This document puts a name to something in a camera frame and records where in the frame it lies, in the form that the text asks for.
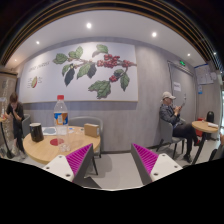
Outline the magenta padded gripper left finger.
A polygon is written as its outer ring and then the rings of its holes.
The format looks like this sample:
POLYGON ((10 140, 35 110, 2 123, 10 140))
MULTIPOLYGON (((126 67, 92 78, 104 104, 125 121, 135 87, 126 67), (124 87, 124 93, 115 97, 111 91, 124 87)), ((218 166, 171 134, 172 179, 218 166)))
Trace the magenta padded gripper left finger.
POLYGON ((93 145, 88 144, 71 152, 67 156, 56 156, 51 162, 43 167, 43 170, 77 185, 81 185, 84 181, 84 176, 89 163, 93 158, 93 145))

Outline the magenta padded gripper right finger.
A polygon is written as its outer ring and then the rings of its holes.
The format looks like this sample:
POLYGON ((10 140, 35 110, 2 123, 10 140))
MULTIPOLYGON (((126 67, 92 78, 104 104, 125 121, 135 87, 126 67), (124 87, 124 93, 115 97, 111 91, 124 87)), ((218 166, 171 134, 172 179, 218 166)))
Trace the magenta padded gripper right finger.
POLYGON ((135 143, 131 144, 131 154, 144 185, 166 177, 182 169, 167 154, 156 154, 135 143))

